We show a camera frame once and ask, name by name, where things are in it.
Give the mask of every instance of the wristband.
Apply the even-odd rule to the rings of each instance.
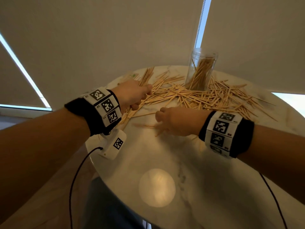
[[[250,147],[253,130],[254,122],[239,114],[213,111],[200,130],[199,138],[214,152],[236,158]]]
[[[65,104],[65,108],[85,118],[90,136],[108,134],[122,117],[117,97],[104,87],[83,94],[80,98]]]

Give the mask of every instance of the marble table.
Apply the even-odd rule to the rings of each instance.
[[[155,67],[150,79],[170,71],[187,74],[187,66]],[[143,75],[145,68],[135,71]],[[275,104],[259,101],[278,122],[259,110],[255,123],[305,136],[305,118],[272,93],[246,80],[213,72],[217,80],[244,84],[247,93]],[[117,85],[120,78],[109,83]],[[164,103],[143,107],[137,114],[159,110]],[[154,124],[155,115],[132,118],[127,140],[115,160],[95,153],[91,161],[106,185],[128,207],[161,228],[284,228],[275,201],[259,173],[238,159],[226,159],[209,151],[194,136],[161,134],[133,123]],[[99,137],[86,142],[87,150]],[[288,228],[305,228],[305,205],[268,180],[282,209]]]

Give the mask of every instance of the glass jar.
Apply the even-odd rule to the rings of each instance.
[[[217,52],[195,48],[191,55],[185,87],[190,90],[206,91],[217,58]]]

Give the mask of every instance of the hand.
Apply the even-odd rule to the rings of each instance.
[[[156,120],[162,122],[157,128],[178,136],[199,135],[211,111],[193,108],[161,108]]]
[[[131,106],[132,110],[137,110],[141,100],[145,100],[147,95],[152,94],[153,86],[147,84],[140,87],[139,81],[128,80],[111,89],[119,100],[121,113]]]

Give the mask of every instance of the wooden floor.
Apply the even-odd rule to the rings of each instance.
[[[70,228],[69,191],[75,172],[86,156],[83,145],[78,152],[0,229],[67,229]],[[89,159],[76,178],[72,193],[73,228],[80,228],[89,184],[95,173]]]

